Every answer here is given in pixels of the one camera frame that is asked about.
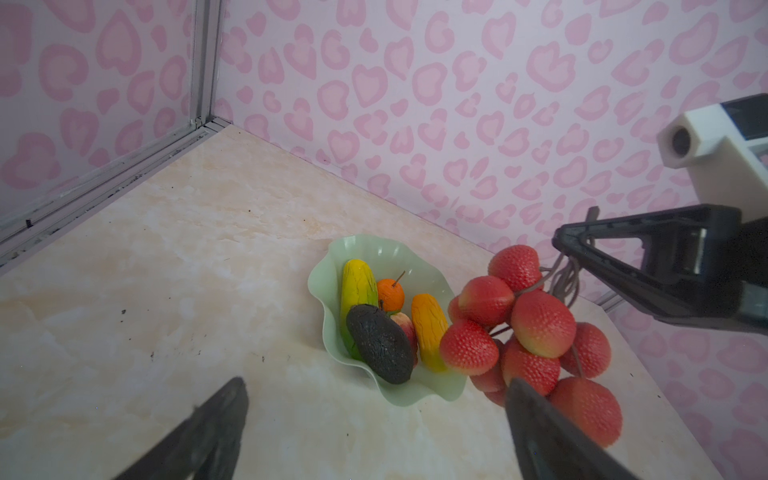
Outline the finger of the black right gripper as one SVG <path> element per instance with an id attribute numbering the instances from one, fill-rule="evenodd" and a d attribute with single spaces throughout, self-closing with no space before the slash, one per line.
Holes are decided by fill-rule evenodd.
<path id="1" fill-rule="evenodd" d="M 766 334 L 767 220 L 697 205 L 559 227 L 553 246 L 637 310 L 680 327 Z"/>

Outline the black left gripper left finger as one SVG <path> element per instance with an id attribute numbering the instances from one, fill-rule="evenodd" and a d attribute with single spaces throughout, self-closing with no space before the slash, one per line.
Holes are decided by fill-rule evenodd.
<path id="1" fill-rule="evenodd" d="M 119 479 L 231 479 L 239 458 L 249 397 L 230 379 Z"/>

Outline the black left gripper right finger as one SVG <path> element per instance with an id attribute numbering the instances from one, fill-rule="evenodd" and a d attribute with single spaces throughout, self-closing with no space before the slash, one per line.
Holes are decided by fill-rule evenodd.
<path id="1" fill-rule="evenodd" d="M 505 412 L 524 479 L 637 479 L 527 382 L 511 381 Z"/>

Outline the red fake lychee bunch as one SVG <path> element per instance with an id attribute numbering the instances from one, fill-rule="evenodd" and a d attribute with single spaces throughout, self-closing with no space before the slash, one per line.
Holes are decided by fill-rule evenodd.
<path id="1" fill-rule="evenodd" d="M 596 379 L 610 366 L 605 333 L 571 311 L 579 266 L 560 255 L 551 267 L 516 244 L 498 251 L 483 276 L 469 280 L 449 304 L 450 325 L 421 350 L 439 365 L 468 377 L 502 406 L 514 383 L 550 401 L 601 447 L 623 428 L 615 395 Z"/>

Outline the red green fake peach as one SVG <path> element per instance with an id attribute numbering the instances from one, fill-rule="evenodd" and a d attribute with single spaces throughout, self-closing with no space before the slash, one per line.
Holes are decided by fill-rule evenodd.
<path id="1" fill-rule="evenodd" d="M 418 364 L 418 340 L 412 320 L 403 312 L 393 313 L 390 318 L 405 332 L 413 357 L 413 365 Z"/>

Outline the dark fake avocado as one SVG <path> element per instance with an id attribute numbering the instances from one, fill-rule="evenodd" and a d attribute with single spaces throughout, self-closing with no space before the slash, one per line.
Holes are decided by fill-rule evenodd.
<path id="1" fill-rule="evenodd" d="M 405 331 L 384 311 L 369 304 L 353 306 L 347 329 L 362 360 L 384 381 L 407 382 L 414 368 L 413 351 Z"/>

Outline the small fake orange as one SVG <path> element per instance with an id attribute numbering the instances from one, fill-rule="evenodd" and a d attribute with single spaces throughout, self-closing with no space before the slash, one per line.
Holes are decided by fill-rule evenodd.
<path id="1" fill-rule="evenodd" d="M 378 306 L 384 312 L 400 312 L 405 303 L 405 293 L 400 283 L 405 275 L 403 271 L 396 279 L 382 279 L 377 282 Z"/>

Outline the green yellow fake mango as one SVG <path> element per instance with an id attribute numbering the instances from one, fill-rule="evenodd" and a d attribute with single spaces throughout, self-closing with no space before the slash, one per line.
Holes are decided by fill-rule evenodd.
<path id="1" fill-rule="evenodd" d="M 362 360 L 347 327 L 347 315 L 356 305 L 367 304 L 377 307 L 379 303 L 377 282 L 370 266 L 363 260 L 351 259 L 344 265 L 340 300 L 339 328 L 344 346 L 354 360 Z"/>

